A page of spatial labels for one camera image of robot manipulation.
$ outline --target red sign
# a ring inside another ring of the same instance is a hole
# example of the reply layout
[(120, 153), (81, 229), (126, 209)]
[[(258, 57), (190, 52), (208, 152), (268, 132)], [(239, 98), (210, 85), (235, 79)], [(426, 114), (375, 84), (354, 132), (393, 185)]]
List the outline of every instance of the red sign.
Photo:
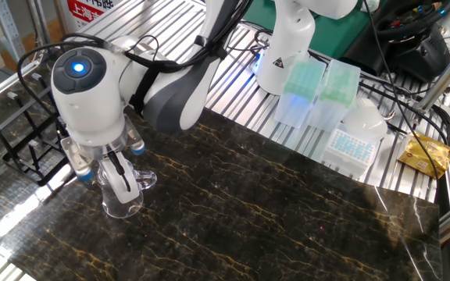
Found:
[(103, 11), (90, 7), (89, 5), (81, 3), (77, 0), (67, 0), (67, 4), (69, 5), (69, 11), (76, 18), (84, 20), (88, 23), (103, 14)]

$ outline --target blue indicator light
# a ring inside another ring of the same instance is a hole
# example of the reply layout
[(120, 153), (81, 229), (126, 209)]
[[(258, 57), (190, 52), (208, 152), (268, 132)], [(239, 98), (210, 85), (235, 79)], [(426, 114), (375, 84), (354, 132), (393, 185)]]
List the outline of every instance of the blue indicator light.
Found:
[(78, 73), (84, 71), (84, 65), (80, 64), (80, 63), (74, 63), (72, 65), (72, 68), (74, 70), (76, 70)]

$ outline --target metal frame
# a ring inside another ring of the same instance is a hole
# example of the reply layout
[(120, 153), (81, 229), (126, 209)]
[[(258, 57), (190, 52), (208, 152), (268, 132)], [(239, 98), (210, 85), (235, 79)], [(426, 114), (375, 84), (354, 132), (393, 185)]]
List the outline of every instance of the metal frame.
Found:
[(18, 62), (26, 52), (6, 0), (0, 0), (0, 24), (6, 38), (3, 44), (15, 62)]
[[(41, 86), (44, 88), (44, 90), (37, 96), (39, 98), (48, 96), (50, 101), (52, 101), (52, 104), (55, 106), (55, 102), (53, 101), (52, 97), (52, 90), (50, 87), (47, 87), (44, 79), (38, 74), (33, 74), (32, 77), (38, 80)], [(62, 140), (61, 133), (64, 132), (61, 132), (58, 125), (55, 124), (56, 119), (55, 116), (48, 116), (48, 118), (41, 124), (39, 125), (36, 124), (36, 122), (32, 119), (29, 113), (29, 109), (37, 104), (37, 102), (34, 99), (24, 104), (20, 100), (18, 94), (9, 92), (7, 96), (10, 99), (12, 99), (15, 103), (17, 103), (20, 109), (14, 112), (8, 119), (5, 119), (0, 124), (0, 141), (2, 142), (7, 151), (6, 154), (3, 155), (2, 160), (5, 162), (6, 165), (15, 169), (17, 172), (20, 172), (23, 175), (28, 176), (35, 183), (37, 183), (39, 186), (42, 187), (46, 185), (49, 182), (49, 180), (56, 173), (58, 173), (63, 166), (69, 163), (69, 160), (67, 159), (65, 152), (60, 146), (60, 141)], [(30, 127), (32, 128), (32, 131), (28, 135), (26, 135), (18, 144), (12, 146), (10, 142), (5, 138), (3, 130), (10, 128), (11, 125), (14, 123), (14, 121), (21, 116), (23, 116), (27, 120)], [(57, 126), (55, 129), (52, 129), (52, 131), (55, 132), (55, 136), (53, 137), (52, 140), (43, 137), (43, 133), (50, 126)], [(38, 154), (36, 152), (36, 149), (34, 148), (36, 145), (41, 145), (43, 147), (42, 153)], [(20, 153), (25, 151), (26, 149), (28, 150), (31, 156), (30, 162), (20, 157)], [(47, 167), (43, 169), (41, 163), (48, 161), (50, 157), (50, 155), (48, 154), (51, 151), (57, 151), (62, 155), (62, 158), (53, 167), (51, 168)]]
[(445, 89), (450, 84), (450, 64), (448, 68), (442, 73), (442, 75), (437, 79), (437, 83), (428, 91), (425, 98), (416, 105), (416, 108), (428, 112), (435, 102), (444, 94)]
[(41, 0), (27, 0), (39, 45), (52, 43)]

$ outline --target metal rack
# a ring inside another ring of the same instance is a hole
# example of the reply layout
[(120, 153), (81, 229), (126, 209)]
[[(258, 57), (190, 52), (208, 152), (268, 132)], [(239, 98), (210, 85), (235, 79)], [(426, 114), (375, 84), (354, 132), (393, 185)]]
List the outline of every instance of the metal rack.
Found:
[[(41, 76), (33, 74), (33, 78), (38, 80), (44, 88), (37, 96), (41, 100), (48, 98), (55, 107), (55, 112), (58, 112), (52, 98), (51, 88), (47, 87)], [(58, 115), (47, 116), (41, 123), (32, 117), (30, 109), (40, 107), (35, 100), (24, 104), (18, 94), (9, 92), (7, 96), (20, 109), (0, 123), (0, 141), (6, 149), (2, 160), (9, 167), (31, 178), (39, 186), (44, 186), (69, 162), (60, 146), (60, 141), (66, 132), (62, 132), (55, 123)], [(17, 122), (19, 118), (24, 118), (32, 130), (17, 144), (12, 145), (12, 142), (5, 137), (4, 131), (9, 130), (12, 126), (22, 126), (22, 123)]]

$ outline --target yellow packet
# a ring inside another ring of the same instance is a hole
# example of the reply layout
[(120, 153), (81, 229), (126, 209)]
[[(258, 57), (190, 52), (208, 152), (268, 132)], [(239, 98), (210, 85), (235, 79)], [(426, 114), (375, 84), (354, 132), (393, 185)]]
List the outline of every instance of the yellow packet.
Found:
[[(416, 133), (416, 135), (420, 139), (421, 144), (427, 149), (432, 160), (434, 160), (438, 177), (442, 177), (449, 167), (450, 147), (421, 133)], [(400, 162), (428, 176), (435, 177), (435, 171), (430, 159), (428, 159), (424, 150), (412, 134), (404, 140), (402, 151), (402, 155), (398, 158)]]

